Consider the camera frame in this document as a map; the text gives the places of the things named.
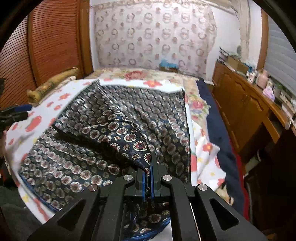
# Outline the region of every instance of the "blue fabric edge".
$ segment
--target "blue fabric edge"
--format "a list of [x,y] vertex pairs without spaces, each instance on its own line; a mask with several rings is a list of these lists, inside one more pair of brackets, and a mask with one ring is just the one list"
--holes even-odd
[[153,165],[150,165],[150,180],[151,180],[151,199],[154,199],[154,177],[153,177]]
[[27,180],[23,177],[20,176],[20,178],[23,180],[23,182],[26,184],[26,186],[29,188],[29,190],[36,196],[36,198],[38,198],[39,200],[41,200],[41,202],[47,206],[51,211],[57,213],[58,210],[56,210],[54,207],[52,207],[48,202],[46,202],[43,198],[41,198],[38,193],[32,188],[31,185],[28,184]]
[[147,240],[153,238],[155,235],[159,234],[162,230],[164,230],[164,228],[169,223],[170,223],[170,218],[168,218],[167,221],[163,222],[162,225],[158,229],[148,232],[147,234],[142,234],[142,235],[134,236],[132,238],[123,239],[122,241],[138,241],[138,240],[147,241]]
[[145,190],[146,190],[146,182],[145,182],[145,172],[143,172],[143,176],[142,176],[142,201],[145,201]]

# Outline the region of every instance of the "window blind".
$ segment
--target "window blind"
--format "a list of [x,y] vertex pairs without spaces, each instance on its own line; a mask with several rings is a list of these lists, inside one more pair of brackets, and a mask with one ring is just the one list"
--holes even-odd
[[296,53],[284,33],[269,16],[264,69],[296,96]]

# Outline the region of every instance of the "patterned silk scarf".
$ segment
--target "patterned silk scarf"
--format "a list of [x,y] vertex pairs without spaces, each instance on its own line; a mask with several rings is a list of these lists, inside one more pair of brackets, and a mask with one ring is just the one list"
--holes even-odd
[[[100,86],[94,82],[62,111],[33,146],[20,176],[51,210],[94,183],[111,184],[135,164],[150,175],[150,152],[168,173],[190,177],[184,92]],[[167,203],[128,203],[124,238],[147,240],[170,222]]]

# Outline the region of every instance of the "rolled blanket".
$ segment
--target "rolled blanket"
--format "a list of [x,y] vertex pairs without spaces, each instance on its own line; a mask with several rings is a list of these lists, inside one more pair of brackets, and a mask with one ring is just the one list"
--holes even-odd
[[61,83],[63,80],[65,80],[69,76],[78,76],[79,69],[72,67],[71,69],[68,69],[60,74],[55,75],[54,77],[51,77],[47,82],[40,85],[36,90],[31,91],[27,90],[27,96],[29,99],[29,103],[31,104],[39,104],[40,101],[51,91],[54,89],[55,86],[57,86],[59,83]]

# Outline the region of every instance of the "wooden dresser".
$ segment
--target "wooden dresser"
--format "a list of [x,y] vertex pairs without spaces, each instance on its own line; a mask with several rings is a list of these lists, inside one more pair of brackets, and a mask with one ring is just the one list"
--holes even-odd
[[262,89],[218,62],[213,82],[213,97],[243,161],[248,161],[259,148],[278,141],[288,118],[262,94]]

